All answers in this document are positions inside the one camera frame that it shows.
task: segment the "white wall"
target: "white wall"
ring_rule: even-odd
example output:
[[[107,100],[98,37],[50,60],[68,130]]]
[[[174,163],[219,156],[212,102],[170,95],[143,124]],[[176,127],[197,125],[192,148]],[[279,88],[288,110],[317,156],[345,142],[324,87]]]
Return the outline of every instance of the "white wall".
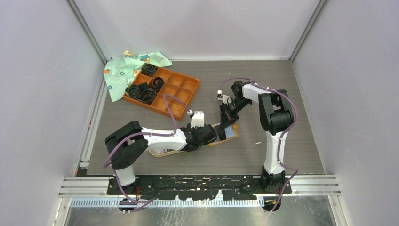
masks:
[[[332,0],[294,68],[353,225],[399,222],[399,2]]]
[[[0,5],[0,225],[49,225],[104,67],[64,0]]]
[[[109,56],[288,59],[319,0],[77,0]]]

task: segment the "mint green fabric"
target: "mint green fabric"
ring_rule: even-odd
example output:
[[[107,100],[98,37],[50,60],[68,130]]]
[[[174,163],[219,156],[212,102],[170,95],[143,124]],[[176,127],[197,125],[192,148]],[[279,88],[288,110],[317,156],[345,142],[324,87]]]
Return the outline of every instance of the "mint green fabric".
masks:
[[[143,55],[133,55],[130,51],[123,53],[122,60],[108,61],[104,68],[104,78],[112,102],[120,100],[125,94],[125,89],[140,73],[144,63],[158,67],[171,66],[172,62],[159,51]]]

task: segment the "white panel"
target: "white panel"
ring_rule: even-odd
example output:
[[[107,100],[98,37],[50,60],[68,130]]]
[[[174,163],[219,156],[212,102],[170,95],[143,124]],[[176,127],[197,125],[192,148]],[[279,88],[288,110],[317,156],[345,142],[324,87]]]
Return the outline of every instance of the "white panel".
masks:
[[[104,67],[64,0],[2,1],[0,18],[0,225],[45,226]]]
[[[399,159],[398,10],[397,0],[332,0],[295,60],[320,156],[353,225],[399,221],[390,174]]]
[[[78,0],[113,58],[288,59],[318,0]]]

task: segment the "robotic arm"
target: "robotic arm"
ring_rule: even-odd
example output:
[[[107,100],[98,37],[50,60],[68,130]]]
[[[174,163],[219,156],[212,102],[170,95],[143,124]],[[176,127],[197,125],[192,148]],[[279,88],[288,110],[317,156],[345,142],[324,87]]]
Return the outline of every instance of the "robotic arm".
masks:
[[[139,122],[132,121],[120,128],[105,139],[108,153],[117,146],[119,142],[134,133],[144,133],[133,137],[134,142],[124,142],[111,158],[112,168],[116,171],[122,186],[127,186],[136,180],[133,172],[133,163],[147,150],[172,149],[180,151],[197,151],[203,145],[214,142],[218,137],[226,139],[224,129],[239,119],[237,115],[248,104],[256,102],[259,104],[260,122],[266,131],[266,160],[262,168],[261,184],[264,190],[273,189],[282,185],[285,181],[284,168],[278,162],[278,142],[281,133],[294,121],[291,105],[284,98],[269,91],[257,88],[249,82],[237,81],[232,85],[235,98],[222,95],[218,91],[218,98],[223,100],[220,105],[221,122],[212,127],[204,123],[204,113],[191,112],[191,123],[187,127],[178,129],[174,135],[172,131],[152,130],[143,128]],[[279,90],[287,96],[285,90]],[[287,133],[284,134],[280,146],[280,155],[284,155],[284,144]]]

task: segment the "small wooden box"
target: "small wooden box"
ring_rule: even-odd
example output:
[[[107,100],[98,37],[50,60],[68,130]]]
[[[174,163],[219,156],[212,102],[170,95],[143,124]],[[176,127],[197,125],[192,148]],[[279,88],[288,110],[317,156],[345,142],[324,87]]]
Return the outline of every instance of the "small wooden box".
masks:
[[[135,105],[170,117],[170,114],[164,103],[163,96],[167,94],[172,95],[181,100],[186,106],[189,106],[195,94],[197,93],[198,88],[200,87],[199,79],[195,79],[193,77],[161,67],[157,69],[153,77],[144,75],[142,73],[138,74],[133,81],[133,84],[139,85],[143,82],[147,82],[148,84],[150,84],[152,80],[157,77],[161,77],[165,83],[163,84],[154,101],[150,105],[133,99],[127,96],[126,93],[125,95],[123,95],[123,98]],[[179,102],[170,97],[167,97],[166,99],[175,119],[181,121],[183,117],[187,114],[184,107]]]

